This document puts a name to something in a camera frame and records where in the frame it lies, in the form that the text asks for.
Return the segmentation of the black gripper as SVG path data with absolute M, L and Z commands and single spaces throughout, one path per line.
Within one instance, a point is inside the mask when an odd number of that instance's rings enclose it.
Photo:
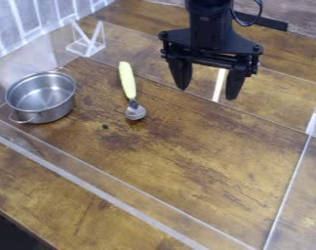
M 226 99 L 233 101 L 240 93 L 245 76 L 258 71 L 262 46 L 244 38 L 234 31 L 224 35 L 224 41 L 214 43 L 209 34 L 200 36 L 198 43 L 193 43 L 190 29 L 161 31 L 160 40 L 164 42 L 162 57 L 169 63 L 169 69 L 181 90 L 188 88 L 192 80 L 192 64 L 198 63 L 229 69 L 226 80 Z

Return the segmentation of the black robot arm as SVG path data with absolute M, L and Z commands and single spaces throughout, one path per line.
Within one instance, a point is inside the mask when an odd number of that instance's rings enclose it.
M 192 65 L 202 64 L 229 71 L 226 99 L 233 101 L 240 93 L 246 77 L 258 71 L 262 46 L 236 33 L 233 21 L 241 26 L 256 24 L 262 14 L 262 0 L 258 14 L 252 22 L 237 18 L 234 0 L 185 0 L 189 12 L 189 28 L 161 31 L 164 42 L 162 58 L 181 90 L 192 80 Z

